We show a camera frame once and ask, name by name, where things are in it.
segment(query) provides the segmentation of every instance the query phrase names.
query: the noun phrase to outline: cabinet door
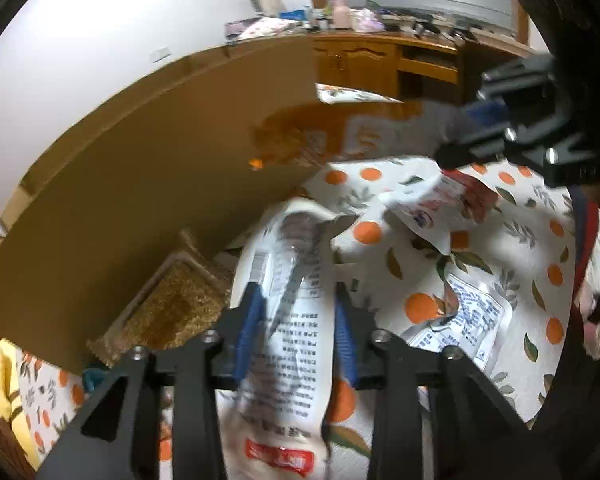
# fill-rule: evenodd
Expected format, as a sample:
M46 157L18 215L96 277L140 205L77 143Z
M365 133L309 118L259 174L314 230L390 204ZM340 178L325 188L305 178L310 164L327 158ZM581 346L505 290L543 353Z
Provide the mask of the cabinet door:
M398 97L397 46L391 43L341 43L344 85Z
M336 41L314 41L314 60L317 83L344 85L344 74L340 64L340 44Z

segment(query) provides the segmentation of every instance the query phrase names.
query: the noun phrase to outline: metal bolt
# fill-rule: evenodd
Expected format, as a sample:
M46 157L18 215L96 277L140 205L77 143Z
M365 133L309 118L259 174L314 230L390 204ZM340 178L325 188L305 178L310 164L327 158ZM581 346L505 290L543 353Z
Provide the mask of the metal bolt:
M453 361L457 361L458 359L462 359L462 356L464 356L464 352L462 352L462 350L460 349L459 346L445 346L442 350L442 353L444 354L446 359L450 359Z
M518 136L516 135L516 131L510 126L508 126L504 130L504 137L505 139L510 140L511 142L516 142L516 139L518 138Z
M374 330L371 333L371 341L373 341L374 343L388 343L389 339L391 339L391 332L389 332L388 330L378 329Z
M549 164L557 164L557 162L558 162L558 153L553 148L549 148L544 153L544 158L547 160L547 162Z
M206 344L215 343L220 339L218 332L215 330L206 330L202 335L202 342Z
M136 345L132 349L131 358L134 361L141 361L146 357L146 348L144 346Z

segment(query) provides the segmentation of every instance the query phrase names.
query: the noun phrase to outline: pink bottle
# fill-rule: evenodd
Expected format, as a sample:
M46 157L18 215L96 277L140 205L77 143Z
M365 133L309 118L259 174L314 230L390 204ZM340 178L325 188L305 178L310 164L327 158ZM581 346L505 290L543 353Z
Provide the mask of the pink bottle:
M351 28L351 16L349 15L349 7L344 0L332 0L333 7L333 26L335 28Z

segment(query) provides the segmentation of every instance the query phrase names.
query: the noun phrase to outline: yellow cloth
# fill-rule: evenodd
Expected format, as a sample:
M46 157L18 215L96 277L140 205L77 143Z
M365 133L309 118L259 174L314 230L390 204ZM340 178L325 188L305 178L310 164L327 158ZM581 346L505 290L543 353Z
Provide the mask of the yellow cloth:
M18 386L18 371L16 370L16 347L7 339L0 340L0 418L7 423L11 414L18 410L20 413L11 421L11 431L24 452L27 462L33 469L38 469L40 460L35 444L29 433L25 414L22 407Z

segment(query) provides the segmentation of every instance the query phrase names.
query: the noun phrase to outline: cardboard box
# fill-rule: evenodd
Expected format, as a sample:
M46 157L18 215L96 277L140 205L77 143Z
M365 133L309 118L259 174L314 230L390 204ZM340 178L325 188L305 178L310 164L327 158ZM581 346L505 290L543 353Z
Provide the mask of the cardboard box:
M120 107L103 105L60 140L68 148L32 168L32 202L0 244L0 334L72 372L180 228L212 255L315 171L248 165L255 124L317 100L307 38L188 76L176 69L159 88L132 86L132 102L114 97Z

